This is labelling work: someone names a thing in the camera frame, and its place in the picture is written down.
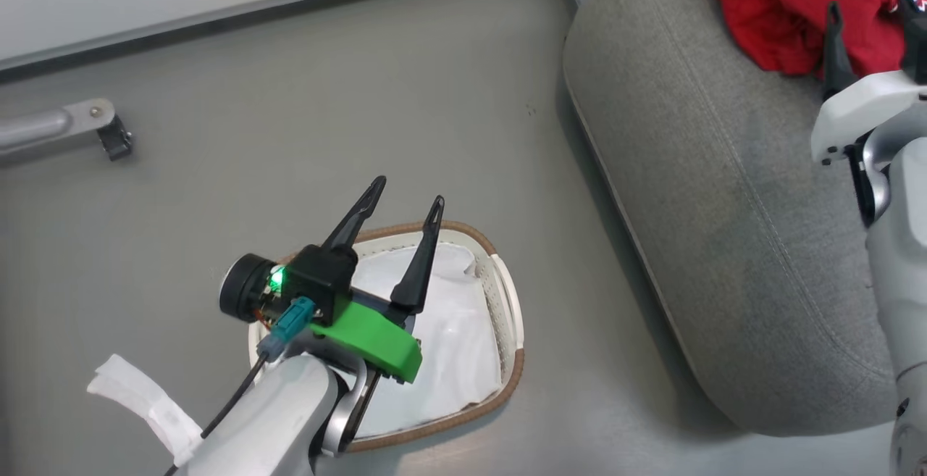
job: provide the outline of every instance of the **blue connector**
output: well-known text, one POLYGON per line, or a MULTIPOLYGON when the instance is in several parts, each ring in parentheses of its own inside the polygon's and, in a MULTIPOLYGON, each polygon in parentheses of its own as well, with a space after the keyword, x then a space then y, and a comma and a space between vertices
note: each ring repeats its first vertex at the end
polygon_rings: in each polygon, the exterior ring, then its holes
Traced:
POLYGON ((287 311, 280 315, 274 327, 271 327, 271 334, 259 341, 258 355, 266 353, 268 362, 279 358, 287 344, 309 325, 314 312, 315 302, 309 298, 299 297, 293 301, 287 311))

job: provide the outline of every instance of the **white tape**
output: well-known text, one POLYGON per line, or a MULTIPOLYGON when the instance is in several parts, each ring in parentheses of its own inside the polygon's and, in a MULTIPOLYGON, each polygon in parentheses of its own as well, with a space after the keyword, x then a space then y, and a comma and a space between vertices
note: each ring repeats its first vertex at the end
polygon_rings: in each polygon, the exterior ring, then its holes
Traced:
POLYGON ((96 373, 87 386, 87 393, 109 398, 138 414, 171 451, 175 466, 189 462, 196 446, 202 442, 199 434, 203 430, 162 387, 118 354, 97 367, 96 373))

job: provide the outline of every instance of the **red cloth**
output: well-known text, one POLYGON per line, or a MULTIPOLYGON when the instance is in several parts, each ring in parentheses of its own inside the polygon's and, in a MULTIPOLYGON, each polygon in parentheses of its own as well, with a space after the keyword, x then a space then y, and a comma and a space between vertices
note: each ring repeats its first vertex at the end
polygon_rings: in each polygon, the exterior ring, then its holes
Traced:
MULTIPOLYGON (((904 52, 897 0, 721 0, 725 21, 763 70, 808 74, 823 52, 827 7, 837 1, 844 43, 857 74, 897 70, 904 52)), ((923 8, 927 0, 916 0, 923 8)))

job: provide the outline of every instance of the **gray sofa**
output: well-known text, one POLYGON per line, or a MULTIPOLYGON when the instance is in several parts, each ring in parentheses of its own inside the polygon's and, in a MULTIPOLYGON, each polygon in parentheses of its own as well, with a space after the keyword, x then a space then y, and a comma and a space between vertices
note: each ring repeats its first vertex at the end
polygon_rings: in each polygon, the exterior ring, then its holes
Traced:
POLYGON ((585 0, 563 70, 716 406, 777 436, 893 419, 847 166, 810 160, 820 84, 759 70, 716 0, 585 0))

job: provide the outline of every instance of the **white fabric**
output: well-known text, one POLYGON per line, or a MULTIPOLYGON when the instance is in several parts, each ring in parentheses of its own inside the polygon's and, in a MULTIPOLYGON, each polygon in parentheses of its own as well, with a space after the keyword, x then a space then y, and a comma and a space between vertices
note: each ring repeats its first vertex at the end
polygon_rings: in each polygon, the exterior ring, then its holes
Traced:
POLYGON ((96 368, 87 393, 109 398, 145 419, 181 467, 193 457, 203 432, 158 384, 137 367, 113 354, 96 368))
MULTIPOLYGON (((365 257, 351 284, 390 298, 415 248, 365 257)), ((358 437, 417 426, 478 404, 501 388, 499 350, 474 256, 463 246, 441 243, 428 283, 424 311, 413 335, 421 340, 421 368, 415 383, 381 380, 358 437)))

